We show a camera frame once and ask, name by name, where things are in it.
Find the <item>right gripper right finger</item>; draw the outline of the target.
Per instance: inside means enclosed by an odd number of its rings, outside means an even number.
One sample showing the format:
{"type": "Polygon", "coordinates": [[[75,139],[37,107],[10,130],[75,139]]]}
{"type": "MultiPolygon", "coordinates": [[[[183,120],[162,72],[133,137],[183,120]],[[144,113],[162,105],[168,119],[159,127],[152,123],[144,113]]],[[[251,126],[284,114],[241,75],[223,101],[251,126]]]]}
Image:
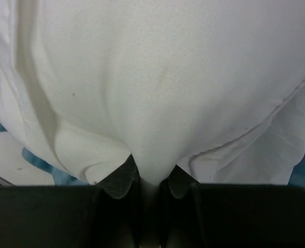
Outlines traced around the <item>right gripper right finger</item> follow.
{"type": "Polygon", "coordinates": [[[167,183],[171,195],[175,199],[182,199],[190,191],[191,186],[197,184],[198,181],[176,165],[167,178],[167,183]]]}

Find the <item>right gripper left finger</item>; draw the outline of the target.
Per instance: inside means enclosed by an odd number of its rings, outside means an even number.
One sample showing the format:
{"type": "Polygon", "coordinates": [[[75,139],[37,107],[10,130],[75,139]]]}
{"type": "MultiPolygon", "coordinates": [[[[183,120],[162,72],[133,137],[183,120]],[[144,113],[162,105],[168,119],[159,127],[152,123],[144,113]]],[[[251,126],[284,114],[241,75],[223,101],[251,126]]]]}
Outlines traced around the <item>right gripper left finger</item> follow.
{"type": "Polygon", "coordinates": [[[140,174],[132,155],[115,171],[96,185],[113,199],[122,199],[130,191],[132,184],[140,183],[140,174]]]}

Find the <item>white pillow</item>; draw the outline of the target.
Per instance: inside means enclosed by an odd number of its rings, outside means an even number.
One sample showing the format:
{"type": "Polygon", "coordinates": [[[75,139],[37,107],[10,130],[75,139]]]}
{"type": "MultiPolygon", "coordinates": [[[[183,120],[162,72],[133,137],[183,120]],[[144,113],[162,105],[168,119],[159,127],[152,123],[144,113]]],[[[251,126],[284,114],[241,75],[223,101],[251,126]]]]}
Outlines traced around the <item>white pillow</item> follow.
{"type": "Polygon", "coordinates": [[[305,1],[0,1],[0,123],[96,183],[288,183],[305,153],[305,1]]]}

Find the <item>blue patterned pillowcase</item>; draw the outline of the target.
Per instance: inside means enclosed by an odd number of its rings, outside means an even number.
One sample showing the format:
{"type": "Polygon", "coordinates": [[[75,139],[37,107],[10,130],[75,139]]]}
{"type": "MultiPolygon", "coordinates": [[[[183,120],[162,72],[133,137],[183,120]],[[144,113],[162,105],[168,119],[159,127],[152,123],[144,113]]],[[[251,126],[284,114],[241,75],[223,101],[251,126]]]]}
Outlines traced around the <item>blue patterned pillowcase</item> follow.
{"type": "MultiPolygon", "coordinates": [[[[0,132],[6,131],[7,130],[0,123],[0,132]]],[[[50,174],[53,177],[55,185],[86,185],[85,182],[79,180],[78,178],[50,165],[46,161],[35,156],[26,148],[22,149],[21,155],[23,159],[30,165],[50,174]]],[[[300,163],[294,167],[288,184],[305,187],[305,154],[300,163]]]]}

